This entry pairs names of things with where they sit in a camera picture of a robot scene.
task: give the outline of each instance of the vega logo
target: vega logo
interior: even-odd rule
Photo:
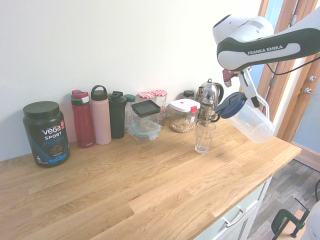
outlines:
[[[41,130],[45,137],[44,139],[45,140],[51,140],[51,139],[55,139],[57,137],[60,137],[61,136],[61,126],[58,125],[58,126],[54,126],[52,128],[47,128],[45,131]]]
[[[47,135],[47,134],[54,134],[60,130],[61,130],[61,126],[59,125],[59,126],[55,126],[53,128],[47,128],[47,130],[45,130],[45,131],[43,131],[43,130],[41,130],[41,131],[44,133],[44,135]]]

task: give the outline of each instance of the black container lid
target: black container lid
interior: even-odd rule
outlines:
[[[144,118],[152,114],[160,113],[161,107],[155,104],[152,100],[147,100],[132,104],[132,110],[140,117]]]
[[[59,104],[54,101],[38,101],[23,108],[24,115],[31,119],[48,119],[59,111]]]
[[[234,92],[216,107],[215,112],[223,119],[231,118],[240,111],[246,100],[246,95],[243,92]]]
[[[108,92],[106,88],[102,85],[96,85],[91,90],[91,100],[93,101],[104,101],[108,98]]]
[[[185,90],[183,92],[183,96],[189,98],[189,97],[193,97],[195,95],[195,92],[194,91],[189,91],[189,90]]]
[[[127,98],[122,92],[113,91],[108,95],[109,104],[115,107],[123,107],[127,104]]]

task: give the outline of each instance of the jar with nuts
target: jar with nuts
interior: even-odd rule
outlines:
[[[170,102],[170,128],[177,133],[186,133],[196,128],[200,103],[192,99]]]

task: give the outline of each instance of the pink water bottle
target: pink water bottle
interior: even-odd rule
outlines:
[[[82,149],[89,148],[95,142],[95,133],[91,118],[88,92],[73,90],[71,104],[78,146]]]
[[[91,109],[95,142],[99,145],[111,142],[110,112],[108,93],[104,86],[96,85],[91,90]]]

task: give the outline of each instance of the black shaker bottle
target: black shaker bottle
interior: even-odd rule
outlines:
[[[111,137],[121,139],[125,136],[125,107],[127,98],[120,91],[108,95],[110,109]]]

